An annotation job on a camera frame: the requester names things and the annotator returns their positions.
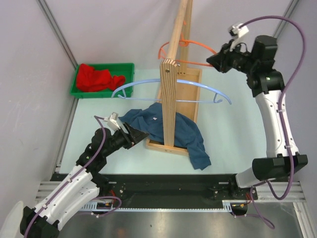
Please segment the orange hanger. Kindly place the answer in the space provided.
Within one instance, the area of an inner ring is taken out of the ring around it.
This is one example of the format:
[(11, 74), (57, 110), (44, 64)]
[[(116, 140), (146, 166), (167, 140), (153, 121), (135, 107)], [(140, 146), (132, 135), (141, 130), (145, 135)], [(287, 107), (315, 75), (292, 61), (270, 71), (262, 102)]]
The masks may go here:
[[(158, 59), (165, 59), (165, 57), (167, 56), (167, 53), (164, 49), (164, 47), (166, 45), (168, 45), (169, 42), (166, 42), (164, 43), (163, 45), (161, 45), (159, 51), (158, 51)], [(203, 43), (200, 43), (200, 42), (197, 42), (197, 41), (192, 41), (192, 40), (185, 40), (184, 38), (184, 34), (183, 33), (180, 33), (180, 40), (179, 40), (179, 46), (182, 47), (182, 48), (186, 48), (188, 47), (190, 44), (193, 44), (193, 45), (196, 45), (196, 46), (199, 46), (199, 47), (202, 47), (206, 50), (208, 50), (209, 52), (212, 53), (212, 55), (215, 55), (216, 54), (216, 51), (214, 49), (212, 49), (211, 47), (203, 44)], [(176, 59), (175, 60), (176, 62), (179, 62), (179, 63), (187, 63), (187, 64), (192, 64), (192, 65), (199, 65), (199, 66), (206, 66), (206, 67), (212, 67), (211, 64), (209, 63), (200, 63), (200, 62), (194, 62), (194, 61), (188, 61), (188, 60), (181, 60), (181, 59)]]

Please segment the light blue hanger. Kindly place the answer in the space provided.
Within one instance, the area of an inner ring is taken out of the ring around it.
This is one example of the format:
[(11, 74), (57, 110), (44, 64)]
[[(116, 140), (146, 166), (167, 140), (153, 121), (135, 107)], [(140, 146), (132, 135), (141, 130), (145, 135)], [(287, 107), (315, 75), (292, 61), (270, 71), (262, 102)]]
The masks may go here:
[[(144, 80), (140, 80), (140, 81), (136, 81), (136, 82), (131, 82), (131, 83), (127, 83), (124, 84), (118, 88), (116, 88), (110, 98), (114, 98), (115, 95), (119, 92), (122, 92), (123, 95), (118, 94), (118, 98), (124, 99), (124, 100), (138, 100), (138, 101), (161, 101), (161, 99), (146, 99), (146, 98), (131, 98), (131, 97), (127, 97), (125, 89), (129, 88), (129, 87), (133, 87), (136, 85), (141, 85), (141, 84), (149, 84), (149, 83), (159, 83), (160, 79), (158, 78), (153, 78), (153, 79), (144, 79)], [(194, 82), (194, 81), (188, 81), (188, 80), (183, 80), (183, 79), (177, 79), (176, 80), (177, 83), (180, 84), (186, 84), (186, 85), (190, 85), (190, 86), (195, 86), (201, 89), (206, 89), (208, 91), (211, 91), (214, 93), (214, 97), (212, 101), (202, 101), (202, 100), (176, 100), (176, 102), (180, 102), (180, 103), (204, 103), (204, 104), (219, 104), (223, 101), (223, 99), (217, 99), (218, 96), (223, 97), (230, 105), (232, 105), (232, 101), (231, 99), (225, 95), (223, 92), (216, 90), (210, 86), (198, 83), (198, 82)]]

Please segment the blue t shirt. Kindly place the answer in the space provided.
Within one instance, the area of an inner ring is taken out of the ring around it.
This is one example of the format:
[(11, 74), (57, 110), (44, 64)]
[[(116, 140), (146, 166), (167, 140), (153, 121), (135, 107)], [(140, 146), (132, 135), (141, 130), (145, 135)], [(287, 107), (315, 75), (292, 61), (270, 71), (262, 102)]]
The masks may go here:
[[(164, 143), (162, 104), (153, 103), (147, 109), (131, 109), (119, 118), (134, 129), (146, 132), (153, 141)], [(186, 148), (194, 169), (204, 170), (211, 165), (204, 139), (197, 125), (188, 117), (176, 113), (174, 145)]]

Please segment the red t shirt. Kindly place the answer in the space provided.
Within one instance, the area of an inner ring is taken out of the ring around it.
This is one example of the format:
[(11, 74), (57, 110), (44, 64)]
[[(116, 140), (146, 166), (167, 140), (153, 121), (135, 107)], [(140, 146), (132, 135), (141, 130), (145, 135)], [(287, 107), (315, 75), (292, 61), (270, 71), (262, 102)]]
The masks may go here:
[(106, 89), (114, 91), (123, 86), (125, 76), (111, 75), (108, 69), (96, 70), (87, 64), (81, 64), (77, 71), (76, 88), (82, 92), (99, 92)]

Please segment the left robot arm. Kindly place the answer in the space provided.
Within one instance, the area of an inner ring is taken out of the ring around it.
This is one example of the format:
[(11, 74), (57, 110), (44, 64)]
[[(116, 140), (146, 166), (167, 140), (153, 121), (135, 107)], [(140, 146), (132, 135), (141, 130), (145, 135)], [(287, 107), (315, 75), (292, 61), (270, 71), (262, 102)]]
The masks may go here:
[(108, 179), (100, 170), (109, 155), (121, 148), (130, 149), (148, 136), (127, 123), (115, 132), (104, 127), (97, 129), (64, 180), (34, 208), (24, 207), (20, 233), (26, 238), (56, 238), (67, 221), (88, 202), (102, 200), (108, 206), (120, 206), (120, 198), (111, 193)]

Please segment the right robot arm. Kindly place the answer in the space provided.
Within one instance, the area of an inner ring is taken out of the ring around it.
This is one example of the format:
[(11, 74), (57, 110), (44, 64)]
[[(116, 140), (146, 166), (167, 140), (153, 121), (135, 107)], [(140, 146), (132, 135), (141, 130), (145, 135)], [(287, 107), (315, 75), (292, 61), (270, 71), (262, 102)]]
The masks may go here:
[(295, 174), (307, 165), (308, 158), (300, 154), (293, 139), (285, 100), (281, 99), (285, 89), (283, 76), (273, 69), (277, 39), (257, 36), (251, 52), (242, 52), (240, 44), (232, 49), (233, 42), (224, 44), (206, 61), (221, 73), (235, 69), (246, 74), (247, 85), (261, 112), (266, 137), (266, 157), (253, 159), (252, 166), (236, 174), (235, 183), (228, 187), (229, 195), (240, 199), (252, 185)]

